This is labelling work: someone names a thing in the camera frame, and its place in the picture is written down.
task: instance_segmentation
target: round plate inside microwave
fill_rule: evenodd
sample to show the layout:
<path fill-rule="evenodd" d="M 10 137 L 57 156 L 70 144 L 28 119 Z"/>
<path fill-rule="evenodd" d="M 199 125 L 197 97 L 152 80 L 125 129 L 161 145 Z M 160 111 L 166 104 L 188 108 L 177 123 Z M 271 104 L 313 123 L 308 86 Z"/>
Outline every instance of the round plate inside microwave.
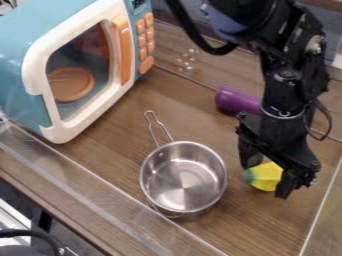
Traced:
<path fill-rule="evenodd" d="M 57 102 L 70 102 L 82 98 L 92 90 L 92 73 L 80 67 L 65 67 L 48 74 L 50 90 Z"/>

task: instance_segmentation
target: wooden table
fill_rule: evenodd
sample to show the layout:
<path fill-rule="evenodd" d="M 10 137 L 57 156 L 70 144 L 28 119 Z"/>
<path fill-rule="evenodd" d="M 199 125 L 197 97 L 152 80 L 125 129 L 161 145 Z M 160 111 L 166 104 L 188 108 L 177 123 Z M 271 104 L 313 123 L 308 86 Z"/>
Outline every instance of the wooden table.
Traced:
<path fill-rule="evenodd" d="M 236 64 L 225 76 L 239 79 L 241 68 Z M 247 84 L 243 77 L 240 84 Z M 256 191 L 243 181 L 235 135 L 237 121 L 216 110 L 213 97 L 213 90 L 157 67 L 152 68 L 82 134 L 64 145 L 52 145 L 102 180 L 85 170 L 73 172 L 68 164 L 50 165 L 49 173 L 44 175 L 41 170 L 32 171 L 4 151 L 0 152 L 1 178 L 108 255 L 157 255 L 157 249 L 141 246 L 132 234 L 126 235 L 117 228 L 120 220 L 112 219 L 110 213 L 117 216 L 118 211 L 124 218 L 132 208 L 129 203 L 120 204 L 114 200 L 108 186 L 113 184 L 146 204 L 138 187 L 138 168 L 154 148 L 142 117 L 144 111 L 150 109 L 173 139 L 209 146 L 228 167 L 228 189 L 216 207 L 200 218 L 176 224 L 228 255 L 296 255 L 337 165 L 342 144 L 331 139 L 323 143 L 309 140 L 323 164 L 317 184 L 295 191 L 285 201 L 275 199 L 272 193 Z M 72 188 L 74 194 L 64 187 Z M 168 244 L 179 246 L 173 248 L 173 255 L 213 255 L 212 248 L 205 249 L 196 238 L 189 239 L 188 234 L 162 218 L 150 220 L 150 229 L 140 231 L 146 236 L 158 234 L 154 239 L 161 240 L 162 234 L 173 232 L 175 240 Z"/>

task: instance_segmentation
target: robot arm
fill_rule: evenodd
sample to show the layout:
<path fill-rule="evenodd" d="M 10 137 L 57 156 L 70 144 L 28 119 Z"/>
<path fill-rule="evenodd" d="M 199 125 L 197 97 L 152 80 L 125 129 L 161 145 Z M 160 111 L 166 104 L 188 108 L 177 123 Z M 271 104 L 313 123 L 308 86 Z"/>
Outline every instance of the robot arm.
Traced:
<path fill-rule="evenodd" d="M 192 27 L 180 1 L 166 3 L 188 36 L 205 52 L 223 55 L 241 43 L 259 52 L 265 82 L 261 115 L 237 114 L 240 163 L 243 168 L 252 167 L 267 156 L 284 170 L 275 196 L 287 198 L 293 189 L 309 187 L 320 170 L 305 143 L 316 109 L 331 123 L 317 101 L 328 83 L 321 24 L 292 0 L 264 0 L 261 5 L 259 0 L 211 0 L 201 5 L 201 11 L 216 34 L 227 40 L 215 49 Z"/>

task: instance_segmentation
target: stainless steel pot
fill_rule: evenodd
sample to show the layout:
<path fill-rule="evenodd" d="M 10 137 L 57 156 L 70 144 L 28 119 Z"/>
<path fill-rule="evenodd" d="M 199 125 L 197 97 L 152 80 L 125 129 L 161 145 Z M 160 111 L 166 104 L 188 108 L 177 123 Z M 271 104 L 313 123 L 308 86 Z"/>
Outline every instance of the stainless steel pot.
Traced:
<path fill-rule="evenodd" d="M 158 145 L 148 115 L 170 142 Z M 219 155 L 204 145 L 176 141 L 152 111 L 144 113 L 156 149 L 140 169 L 140 186 L 152 208 L 168 218 L 191 218 L 220 199 L 227 188 L 227 170 Z"/>

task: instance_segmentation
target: orange button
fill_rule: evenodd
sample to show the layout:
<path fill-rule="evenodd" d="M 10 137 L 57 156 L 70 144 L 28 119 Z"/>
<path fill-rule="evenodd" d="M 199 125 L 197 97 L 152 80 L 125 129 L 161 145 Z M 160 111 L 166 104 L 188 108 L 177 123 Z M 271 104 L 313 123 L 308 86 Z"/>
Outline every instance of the orange button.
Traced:
<path fill-rule="evenodd" d="M 152 56 L 146 56 L 146 58 L 144 59 L 144 61 L 141 62 L 140 66 L 138 66 L 138 73 L 142 75 L 149 68 L 153 66 L 154 63 L 154 59 Z"/>
<path fill-rule="evenodd" d="M 137 44 L 138 44 L 140 48 L 144 47 L 144 45 L 145 45 L 145 34 L 138 36 L 138 43 Z"/>
<path fill-rule="evenodd" d="M 146 44 L 146 51 L 148 53 L 152 53 L 154 50 L 154 40 L 150 40 Z"/>
<path fill-rule="evenodd" d="M 140 19 L 137 20 L 136 22 L 136 33 L 140 35 L 144 33 L 144 29 L 145 29 L 145 26 L 144 26 L 144 20 Z"/>
<path fill-rule="evenodd" d="M 142 60 L 146 57 L 146 48 L 141 48 L 138 51 L 138 59 Z"/>
<path fill-rule="evenodd" d="M 144 15 L 144 22 L 145 22 L 145 27 L 149 28 L 153 26 L 153 14 L 150 12 L 148 12 Z"/>
<path fill-rule="evenodd" d="M 146 41 L 153 39 L 153 37 L 154 37 L 154 29 L 153 29 L 153 27 L 149 27 L 146 29 L 145 35 L 146 35 Z"/>

